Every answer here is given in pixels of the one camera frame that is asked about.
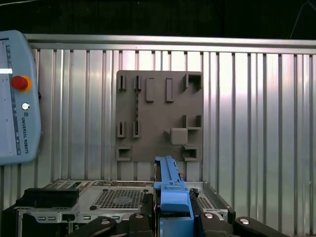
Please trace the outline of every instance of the small white button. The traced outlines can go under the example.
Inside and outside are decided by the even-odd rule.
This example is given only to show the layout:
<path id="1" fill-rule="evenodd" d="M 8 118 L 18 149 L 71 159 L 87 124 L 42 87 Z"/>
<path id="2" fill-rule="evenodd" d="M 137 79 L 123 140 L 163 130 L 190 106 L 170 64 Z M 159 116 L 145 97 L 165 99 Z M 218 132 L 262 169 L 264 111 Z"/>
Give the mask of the small white button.
<path id="1" fill-rule="evenodd" d="M 30 108 L 30 105 L 28 103 L 23 103 L 22 104 L 22 109 L 23 110 L 28 110 Z"/>

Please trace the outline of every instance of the screw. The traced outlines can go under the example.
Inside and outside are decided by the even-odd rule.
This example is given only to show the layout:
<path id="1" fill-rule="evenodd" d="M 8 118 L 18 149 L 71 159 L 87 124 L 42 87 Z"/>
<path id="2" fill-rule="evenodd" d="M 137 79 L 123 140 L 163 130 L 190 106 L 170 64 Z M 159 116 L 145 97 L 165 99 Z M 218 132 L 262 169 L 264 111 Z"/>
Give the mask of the screw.
<path id="1" fill-rule="evenodd" d="M 102 221 L 101 224 L 102 225 L 108 225 L 110 222 L 109 221 Z"/>
<path id="2" fill-rule="evenodd" d="M 212 219 L 213 218 L 213 215 L 211 213 L 206 213 L 205 216 L 208 218 L 208 219 Z"/>
<path id="3" fill-rule="evenodd" d="M 249 224 L 249 221 L 247 219 L 240 219 L 240 222 L 242 222 L 244 225 Z"/>

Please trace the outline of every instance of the universal robots logo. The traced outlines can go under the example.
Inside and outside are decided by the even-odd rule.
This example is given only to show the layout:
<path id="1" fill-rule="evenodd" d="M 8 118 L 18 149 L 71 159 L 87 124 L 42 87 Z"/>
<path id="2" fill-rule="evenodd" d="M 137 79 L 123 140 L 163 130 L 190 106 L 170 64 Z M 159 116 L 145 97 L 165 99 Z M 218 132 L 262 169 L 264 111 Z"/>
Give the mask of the universal robots logo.
<path id="1" fill-rule="evenodd" d="M 28 116 L 29 116 L 29 113 L 25 112 L 24 113 L 24 117 L 22 117 L 23 142 L 24 142 L 24 152 L 25 152 L 25 154 L 29 153 L 28 136 L 27 136 L 26 122 L 25 122 L 25 117 L 28 117 Z"/>

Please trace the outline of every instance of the blue plastic part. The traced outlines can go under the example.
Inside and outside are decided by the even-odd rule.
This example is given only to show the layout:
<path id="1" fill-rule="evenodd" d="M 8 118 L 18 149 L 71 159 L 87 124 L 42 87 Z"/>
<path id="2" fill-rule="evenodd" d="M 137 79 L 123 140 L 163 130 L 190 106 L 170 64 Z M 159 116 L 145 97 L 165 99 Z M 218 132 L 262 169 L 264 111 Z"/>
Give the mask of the blue plastic part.
<path id="1" fill-rule="evenodd" d="M 32 161 L 40 142 L 40 106 L 35 61 L 22 33 L 0 32 L 0 70 L 0 165 Z M 14 76 L 27 76 L 30 90 L 12 88 Z M 27 110 L 22 109 L 25 103 Z"/>
<path id="2" fill-rule="evenodd" d="M 161 212 L 187 212 L 188 217 L 160 218 L 161 237 L 192 237 L 194 234 L 194 215 L 189 189 L 179 175 L 176 161 L 170 157 L 156 157 L 160 162 L 161 182 L 154 182 L 154 188 L 161 190 Z"/>

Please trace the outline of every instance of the aluminum panel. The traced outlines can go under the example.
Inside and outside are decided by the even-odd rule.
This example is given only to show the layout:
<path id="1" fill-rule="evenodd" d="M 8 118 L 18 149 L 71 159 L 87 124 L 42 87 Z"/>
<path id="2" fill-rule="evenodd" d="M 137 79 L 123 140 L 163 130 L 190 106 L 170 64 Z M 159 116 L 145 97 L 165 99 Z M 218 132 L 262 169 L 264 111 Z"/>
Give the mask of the aluminum panel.
<path id="1" fill-rule="evenodd" d="M 234 197 L 232 205 L 238 215 L 246 216 L 249 213 L 249 79 L 248 79 L 248 55 L 237 53 L 235 55 L 235 114 L 234 114 L 234 160 L 233 160 L 233 187 Z"/>
<path id="2" fill-rule="evenodd" d="M 316 234 L 316 42 L 29 35 L 42 116 L 39 158 L 0 170 L 0 208 L 55 178 L 149 180 L 115 160 L 118 70 L 204 76 L 202 163 L 179 163 L 236 210 L 287 234 Z"/>

